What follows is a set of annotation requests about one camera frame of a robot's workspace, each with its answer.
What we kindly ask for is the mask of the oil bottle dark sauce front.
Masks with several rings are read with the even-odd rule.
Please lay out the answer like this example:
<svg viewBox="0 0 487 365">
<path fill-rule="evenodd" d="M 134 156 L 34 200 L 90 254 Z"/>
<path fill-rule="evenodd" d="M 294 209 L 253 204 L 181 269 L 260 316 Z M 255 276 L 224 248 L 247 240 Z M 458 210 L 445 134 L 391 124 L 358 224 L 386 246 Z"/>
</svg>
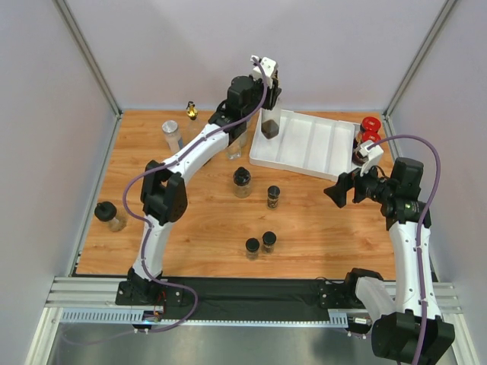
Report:
<svg viewBox="0 0 487 365">
<path fill-rule="evenodd" d="M 270 140 L 279 134 L 282 106 L 280 97 L 272 109 L 262 109 L 261 132 Z"/>
</svg>

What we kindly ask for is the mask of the clear oil bottle gold spout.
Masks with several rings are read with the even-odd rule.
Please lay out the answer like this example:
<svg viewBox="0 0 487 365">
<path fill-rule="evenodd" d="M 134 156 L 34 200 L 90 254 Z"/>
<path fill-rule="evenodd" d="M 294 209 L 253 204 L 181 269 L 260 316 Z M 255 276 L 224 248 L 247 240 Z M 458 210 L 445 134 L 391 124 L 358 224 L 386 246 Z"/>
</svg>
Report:
<svg viewBox="0 0 487 365">
<path fill-rule="evenodd" d="M 229 160 L 236 160 L 241 158 L 242 147 L 240 144 L 240 139 L 235 140 L 226 148 L 226 156 Z"/>
</svg>

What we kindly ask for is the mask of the oil bottle dark sauce back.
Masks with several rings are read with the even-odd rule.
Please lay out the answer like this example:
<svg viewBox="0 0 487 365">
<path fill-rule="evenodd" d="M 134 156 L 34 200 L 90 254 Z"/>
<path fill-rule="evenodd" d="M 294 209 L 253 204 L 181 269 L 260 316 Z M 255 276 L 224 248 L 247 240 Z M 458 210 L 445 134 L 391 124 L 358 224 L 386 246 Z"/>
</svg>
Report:
<svg viewBox="0 0 487 365">
<path fill-rule="evenodd" d="M 189 101 L 186 106 L 186 115 L 188 121 L 188 142 L 191 142 L 196 138 L 204 128 L 203 121 L 199 118 L 199 112 L 196 109 L 196 105 L 193 101 Z"/>
</svg>

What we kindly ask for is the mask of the small black lid jar right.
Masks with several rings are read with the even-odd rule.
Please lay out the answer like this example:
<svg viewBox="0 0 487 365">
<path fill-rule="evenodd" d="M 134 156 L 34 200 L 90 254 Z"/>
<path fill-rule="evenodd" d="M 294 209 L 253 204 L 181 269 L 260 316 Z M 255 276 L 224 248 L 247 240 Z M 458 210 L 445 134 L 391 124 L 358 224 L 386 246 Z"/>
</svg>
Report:
<svg viewBox="0 0 487 365">
<path fill-rule="evenodd" d="M 275 248 L 277 236 L 272 231 L 266 231 L 263 234 L 263 251 L 265 253 L 272 253 Z"/>
</svg>

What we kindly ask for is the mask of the small black lid jar left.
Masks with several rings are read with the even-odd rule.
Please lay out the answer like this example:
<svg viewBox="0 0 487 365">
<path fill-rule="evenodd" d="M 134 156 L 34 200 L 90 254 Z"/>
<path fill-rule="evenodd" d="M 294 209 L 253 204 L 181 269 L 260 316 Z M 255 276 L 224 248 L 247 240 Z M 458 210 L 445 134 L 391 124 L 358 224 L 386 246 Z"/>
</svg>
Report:
<svg viewBox="0 0 487 365">
<path fill-rule="evenodd" d="M 259 255 L 259 240 L 257 238 L 249 238 L 245 243 L 246 256 L 249 260 L 257 259 Z"/>
</svg>

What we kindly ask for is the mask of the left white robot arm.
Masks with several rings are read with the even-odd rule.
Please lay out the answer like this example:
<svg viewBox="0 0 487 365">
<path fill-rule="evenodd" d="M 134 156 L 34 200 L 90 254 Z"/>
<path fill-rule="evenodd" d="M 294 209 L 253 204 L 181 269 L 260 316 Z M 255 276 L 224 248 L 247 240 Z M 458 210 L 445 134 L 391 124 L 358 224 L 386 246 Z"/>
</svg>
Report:
<svg viewBox="0 0 487 365">
<path fill-rule="evenodd" d="M 163 254 L 174 224 L 188 206 L 186 187 L 216 154 L 238 144 L 247 123 L 260 109 L 273 110 L 282 89 L 277 75 L 238 76 L 231 81 L 202 131 L 174 156 L 150 161 L 143 174 L 141 202 L 144 223 L 141 247 L 126 280 L 119 283 L 116 304 L 160 305 Z"/>
</svg>

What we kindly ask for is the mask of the black lid jar near left edge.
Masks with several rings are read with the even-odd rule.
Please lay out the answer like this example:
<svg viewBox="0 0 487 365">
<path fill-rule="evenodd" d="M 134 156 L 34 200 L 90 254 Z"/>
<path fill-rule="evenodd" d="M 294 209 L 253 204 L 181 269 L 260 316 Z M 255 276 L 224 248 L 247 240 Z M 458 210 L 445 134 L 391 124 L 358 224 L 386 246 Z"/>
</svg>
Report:
<svg viewBox="0 0 487 365">
<path fill-rule="evenodd" d="M 94 216 L 100 222 L 106 224 L 107 228 L 112 232 L 119 232 L 126 227 L 126 217 L 119 212 L 112 202 L 98 202 L 94 209 Z"/>
</svg>

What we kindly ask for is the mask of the left aluminium corner post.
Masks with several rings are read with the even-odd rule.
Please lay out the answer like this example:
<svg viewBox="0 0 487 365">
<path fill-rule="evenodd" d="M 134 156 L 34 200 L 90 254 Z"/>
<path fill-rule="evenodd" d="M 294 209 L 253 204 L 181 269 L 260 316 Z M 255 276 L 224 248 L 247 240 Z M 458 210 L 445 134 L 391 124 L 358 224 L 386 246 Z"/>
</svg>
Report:
<svg viewBox="0 0 487 365">
<path fill-rule="evenodd" d="M 84 62 L 90 69 L 91 74 L 94 76 L 94 79 L 97 82 L 97 85 L 110 106 L 113 114 L 116 116 L 116 118 L 119 118 L 123 114 L 123 111 L 119 106 L 119 103 L 116 101 L 116 98 L 114 97 L 114 94 L 111 91 L 110 86 L 107 83 L 100 66 L 98 65 L 98 62 L 94 57 L 94 54 L 92 53 L 91 48 L 68 2 L 66 0 L 53 0 L 53 4 L 64 21 L 72 39 L 75 41 Z"/>
</svg>

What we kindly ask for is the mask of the red lid sauce jar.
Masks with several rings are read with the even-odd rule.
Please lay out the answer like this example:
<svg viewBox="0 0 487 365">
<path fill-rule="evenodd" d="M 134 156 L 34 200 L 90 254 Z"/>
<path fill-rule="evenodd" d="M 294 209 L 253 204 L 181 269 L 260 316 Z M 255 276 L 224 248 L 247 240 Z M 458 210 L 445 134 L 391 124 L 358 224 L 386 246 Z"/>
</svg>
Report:
<svg viewBox="0 0 487 365">
<path fill-rule="evenodd" d="M 361 132 L 359 133 L 353 144 L 353 151 L 352 151 L 352 162 L 357 166 L 362 166 L 369 160 L 370 153 L 367 151 L 367 148 L 381 140 L 380 135 L 377 132 Z"/>
<path fill-rule="evenodd" d="M 381 121 L 373 116 L 363 118 L 359 127 L 359 132 L 356 136 L 356 141 L 364 142 L 369 140 L 380 140 L 379 131 L 381 126 Z"/>
</svg>

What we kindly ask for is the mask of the oil bottle dark sauce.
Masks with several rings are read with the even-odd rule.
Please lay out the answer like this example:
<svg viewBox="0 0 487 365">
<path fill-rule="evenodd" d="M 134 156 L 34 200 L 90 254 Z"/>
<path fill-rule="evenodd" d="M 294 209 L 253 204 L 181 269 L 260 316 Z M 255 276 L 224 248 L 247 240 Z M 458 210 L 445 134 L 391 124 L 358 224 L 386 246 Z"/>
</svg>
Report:
<svg viewBox="0 0 487 365">
<path fill-rule="evenodd" d="M 279 134 L 282 106 L 280 97 L 272 109 L 262 109 L 261 132 L 270 140 Z"/>
<path fill-rule="evenodd" d="M 196 105 L 193 101 L 189 101 L 186 106 L 186 115 L 188 121 L 188 142 L 191 142 L 196 138 L 204 128 L 203 121 L 199 118 L 199 112 L 196 109 Z"/>
</svg>

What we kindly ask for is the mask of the silver lid jar white beads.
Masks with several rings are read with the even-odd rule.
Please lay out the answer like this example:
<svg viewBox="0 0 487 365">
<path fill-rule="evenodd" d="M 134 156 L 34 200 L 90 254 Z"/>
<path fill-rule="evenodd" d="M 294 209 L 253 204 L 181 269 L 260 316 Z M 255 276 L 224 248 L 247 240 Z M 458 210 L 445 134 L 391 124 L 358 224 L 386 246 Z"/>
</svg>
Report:
<svg viewBox="0 0 487 365">
<path fill-rule="evenodd" d="M 183 138 L 180 133 L 180 127 L 174 120 L 167 120 L 161 126 L 165 140 L 170 151 L 176 154 L 184 147 Z"/>
</svg>

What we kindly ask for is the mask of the right aluminium corner post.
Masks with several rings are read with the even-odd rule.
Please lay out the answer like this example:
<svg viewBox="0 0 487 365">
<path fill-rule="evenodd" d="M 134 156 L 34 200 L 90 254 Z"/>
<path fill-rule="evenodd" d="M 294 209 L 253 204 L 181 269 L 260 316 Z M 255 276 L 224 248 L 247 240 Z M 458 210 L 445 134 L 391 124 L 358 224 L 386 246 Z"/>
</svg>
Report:
<svg viewBox="0 0 487 365">
<path fill-rule="evenodd" d="M 421 42 L 417 52 L 412 58 L 409 67 L 406 69 L 406 73 L 403 75 L 403 78 L 401 79 L 399 86 L 393 93 L 390 102 L 387 104 L 387 106 L 384 109 L 383 117 L 385 119 L 390 118 L 392 116 L 393 111 L 396 109 L 399 102 L 403 98 L 403 95 L 406 92 L 408 86 L 412 82 L 415 75 L 418 73 L 419 69 L 422 66 L 422 63 L 425 61 L 427 55 L 433 48 L 436 39 L 439 37 L 439 34 L 441 33 L 452 11 L 456 8 L 458 3 L 459 3 L 458 0 L 447 0 L 443 2 L 438 14 L 433 20 L 432 25 L 429 27 L 429 30 L 426 33 L 425 38 Z"/>
</svg>

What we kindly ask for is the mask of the black base mat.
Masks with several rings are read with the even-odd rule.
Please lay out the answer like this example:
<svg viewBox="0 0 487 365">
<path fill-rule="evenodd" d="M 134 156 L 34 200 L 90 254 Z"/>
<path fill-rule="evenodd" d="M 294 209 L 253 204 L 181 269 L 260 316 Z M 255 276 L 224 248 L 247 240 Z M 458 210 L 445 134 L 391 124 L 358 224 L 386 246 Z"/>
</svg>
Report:
<svg viewBox="0 0 487 365">
<path fill-rule="evenodd" d="M 324 321 L 330 309 L 364 309 L 344 284 L 327 284 L 323 279 L 166 279 L 198 294 L 191 320 Z"/>
</svg>

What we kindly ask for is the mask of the black label spice shaker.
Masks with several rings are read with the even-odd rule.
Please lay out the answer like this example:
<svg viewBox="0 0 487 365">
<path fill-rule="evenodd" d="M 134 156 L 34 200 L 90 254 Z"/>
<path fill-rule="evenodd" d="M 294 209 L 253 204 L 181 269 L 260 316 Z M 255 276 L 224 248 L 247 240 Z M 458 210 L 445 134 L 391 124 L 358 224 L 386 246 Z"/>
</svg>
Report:
<svg viewBox="0 0 487 365">
<path fill-rule="evenodd" d="M 279 196 L 281 190 L 278 186 L 270 186 L 267 189 L 267 207 L 269 209 L 276 209 L 279 205 Z"/>
</svg>

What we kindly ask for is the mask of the aluminium front rail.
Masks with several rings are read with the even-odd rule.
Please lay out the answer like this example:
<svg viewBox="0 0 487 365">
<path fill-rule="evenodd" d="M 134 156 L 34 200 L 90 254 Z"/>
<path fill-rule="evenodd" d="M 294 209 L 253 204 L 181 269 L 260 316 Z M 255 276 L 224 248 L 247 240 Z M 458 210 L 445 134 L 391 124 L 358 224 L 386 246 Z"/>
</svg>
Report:
<svg viewBox="0 0 487 365">
<path fill-rule="evenodd" d="M 121 277 L 56 277 L 45 307 L 114 307 Z M 462 314 L 463 310 L 452 283 L 436 282 L 434 294 L 443 314 Z"/>
</svg>

